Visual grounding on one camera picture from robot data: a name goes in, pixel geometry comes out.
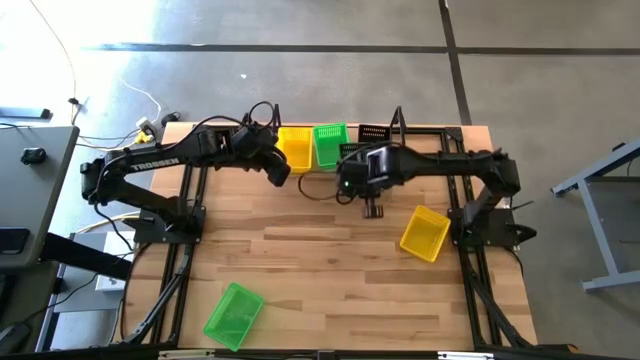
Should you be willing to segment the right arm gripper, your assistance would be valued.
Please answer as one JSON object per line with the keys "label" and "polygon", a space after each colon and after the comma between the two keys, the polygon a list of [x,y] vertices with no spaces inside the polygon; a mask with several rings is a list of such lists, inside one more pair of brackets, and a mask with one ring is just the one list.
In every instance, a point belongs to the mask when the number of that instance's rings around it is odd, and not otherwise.
{"label": "right arm gripper", "polygon": [[388,182],[381,184],[369,184],[367,180],[367,160],[343,161],[337,167],[337,185],[342,195],[347,197],[360,197],[364,199],[363,217],[365,219],[383,218],[384,208],[374,203],[371,198],[379,198],[382,192],[389,188]]}

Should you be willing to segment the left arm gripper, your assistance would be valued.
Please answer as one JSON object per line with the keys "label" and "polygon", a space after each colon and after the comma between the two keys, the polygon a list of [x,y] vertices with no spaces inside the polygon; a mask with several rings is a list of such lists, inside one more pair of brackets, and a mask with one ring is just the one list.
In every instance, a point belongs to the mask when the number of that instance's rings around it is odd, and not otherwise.
{"label": "left arm gripper", "polygon": [[268,160],[263,165],[269,182],[275,187],[282,187],[291,168],[286,155],[275,149],[277,136],[270,128],[249,126],[243,127],[233,135],[233,161],[248,162],[251,159],[264,157]]}

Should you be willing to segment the yellow slotted plastic basket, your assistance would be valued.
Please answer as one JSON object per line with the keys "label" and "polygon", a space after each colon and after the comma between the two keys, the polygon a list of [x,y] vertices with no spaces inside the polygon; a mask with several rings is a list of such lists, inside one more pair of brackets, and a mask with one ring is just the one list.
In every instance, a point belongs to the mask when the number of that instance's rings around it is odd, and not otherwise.
{"label": "yellow slotted plastic basket", "polygon": [[417,258],[435,262],[447,237],[451,220],[419,205],[412,214],[399,247]]}
{"label": "yellow slotted plastic basket", "polygon": [[301,174],[312,167],[313,144],[311,127],[281,127],[277,147],[285,154],[293,173]]}

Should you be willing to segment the green slotted plastic basket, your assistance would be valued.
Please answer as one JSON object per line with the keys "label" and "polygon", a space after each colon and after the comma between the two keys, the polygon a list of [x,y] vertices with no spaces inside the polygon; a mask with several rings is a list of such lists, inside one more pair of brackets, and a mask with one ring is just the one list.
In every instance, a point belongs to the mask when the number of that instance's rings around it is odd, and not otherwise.
{"label": "green slotted plastic basket", "polygon": [[345,123],[333,123],[314,126],[314,147],[317,165],[320,168],[333,168],[341,158],[340,145],[349,142]]}
{"label": "green slotted plastic basket", "polygon": [[264,305],[264,298],[237,283],[230,283],[204,325],[203,333],[236,352],[240,349]]}

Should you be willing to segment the white box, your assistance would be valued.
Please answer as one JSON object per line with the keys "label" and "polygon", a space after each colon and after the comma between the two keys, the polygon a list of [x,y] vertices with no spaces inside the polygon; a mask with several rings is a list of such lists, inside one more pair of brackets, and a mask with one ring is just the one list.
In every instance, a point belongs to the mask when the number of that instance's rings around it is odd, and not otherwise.
{"label": "white box", "polygon": [[[125,260],[131,261],[134,258],[132,251],[135,247],[135,243],[133,242],[135,232],[122,231],[121,235],[127,240],[127,244],[125,244],[115,232],[108,232],[106,234],[103,251],[118,257],[124,257]],[[99,275],[96,280],[95,290],[113,292],[123,290],[124,286],[124,280]]]}

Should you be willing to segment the black desk leg beam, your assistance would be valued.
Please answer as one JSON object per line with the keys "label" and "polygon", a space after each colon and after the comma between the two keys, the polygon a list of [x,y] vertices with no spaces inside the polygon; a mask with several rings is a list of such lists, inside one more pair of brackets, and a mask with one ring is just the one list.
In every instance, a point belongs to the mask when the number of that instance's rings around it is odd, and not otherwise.
{"label": "black desk leg beam", "polygon": [[56,261],[118,280],[125,280],[132,266],[125,255],[105,253],[52,233],[47,234],[39,259]]}

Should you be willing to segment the grey metal stand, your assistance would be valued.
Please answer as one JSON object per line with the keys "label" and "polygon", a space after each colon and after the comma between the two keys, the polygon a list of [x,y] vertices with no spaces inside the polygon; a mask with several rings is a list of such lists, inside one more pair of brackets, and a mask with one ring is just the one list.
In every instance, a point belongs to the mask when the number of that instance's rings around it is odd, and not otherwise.
{"label": "grey metal stand", "polygon": [[580,193],[607,274],[582,283],[585,291],[640,284],[640,268],[628,265],[624,246],[640,245],[640,176],[613,176],[640,159],[640,138],[616,146],[607,157],[551,188],[556,197]]}

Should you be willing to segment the grey desk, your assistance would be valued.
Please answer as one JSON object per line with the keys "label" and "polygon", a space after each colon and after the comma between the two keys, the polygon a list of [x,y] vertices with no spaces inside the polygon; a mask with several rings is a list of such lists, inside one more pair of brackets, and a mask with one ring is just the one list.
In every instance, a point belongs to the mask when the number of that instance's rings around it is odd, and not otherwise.
{"label": "grey desk", "polygon": [[[20,254],[0,255],[0,271],[17,271],[38,259],[79,135],[76,126],[0,129],[0,227],[21,227],[30,236]],[[24,165],[24,148],[42,147],[42,164]]]}

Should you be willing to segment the black computer mouse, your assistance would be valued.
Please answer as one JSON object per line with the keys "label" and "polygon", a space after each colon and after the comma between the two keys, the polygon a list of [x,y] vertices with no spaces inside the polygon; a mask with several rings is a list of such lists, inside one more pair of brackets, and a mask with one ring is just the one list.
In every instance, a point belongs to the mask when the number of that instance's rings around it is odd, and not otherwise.
{"label": "black computer mouse", "polygon": [[42,147],[24,148],[20,161],[24,165],[42,164],[47,159],[47,152]]}

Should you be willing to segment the dark grey flat bar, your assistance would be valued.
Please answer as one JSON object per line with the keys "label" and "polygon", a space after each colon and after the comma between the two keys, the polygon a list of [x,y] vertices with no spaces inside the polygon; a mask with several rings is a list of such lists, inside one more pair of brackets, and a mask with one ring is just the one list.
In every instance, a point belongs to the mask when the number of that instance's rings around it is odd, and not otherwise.
{"label": "dark grey flat bar", "polygon": [[51,111],[47,108],[0,106],[0,118],[49,120]]}

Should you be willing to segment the black phone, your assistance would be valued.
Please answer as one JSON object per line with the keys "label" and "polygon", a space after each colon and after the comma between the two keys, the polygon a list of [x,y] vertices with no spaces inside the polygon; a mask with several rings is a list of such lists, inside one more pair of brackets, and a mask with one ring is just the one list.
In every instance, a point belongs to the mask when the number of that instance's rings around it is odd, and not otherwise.
{"label": "black phone", "polygon": [[30,230],[21,227],[0,227],[0,255],[20,254],[30,236]]}

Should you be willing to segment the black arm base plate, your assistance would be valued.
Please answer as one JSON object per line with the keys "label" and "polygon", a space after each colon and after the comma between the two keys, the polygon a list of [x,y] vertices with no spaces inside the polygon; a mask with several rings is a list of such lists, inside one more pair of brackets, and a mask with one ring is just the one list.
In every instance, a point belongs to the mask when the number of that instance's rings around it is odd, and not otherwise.
{"label": "black arm base plate", "polygon": [[203,206],[188,206],[184,214],[162,217],[160,214],[142,210],[125,224],[135,230],[137,243],[196,244],[202,238],[206,217]]}
{"label": "black arm base plate", "polygon": [[514,246],[518,243],[515,222],[510,209],[496,208],[487,215],[478,215],[470,224],[464,222],[461,208],[449,209],[452,241],[458,246]]}

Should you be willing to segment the silver frame bracket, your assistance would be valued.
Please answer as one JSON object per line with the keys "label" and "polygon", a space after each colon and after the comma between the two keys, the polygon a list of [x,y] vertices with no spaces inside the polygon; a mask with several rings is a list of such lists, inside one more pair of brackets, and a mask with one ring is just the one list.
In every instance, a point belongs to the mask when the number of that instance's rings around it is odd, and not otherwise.
{"label": "silver frame bracket", "polygon": [[206,349],[173,349],[160,351],[157,360],[211,360],[215,352]]}
{"label": "silver frame bracket", "polygon": [[438,360],[495,360],[493,353],[438,351]]}

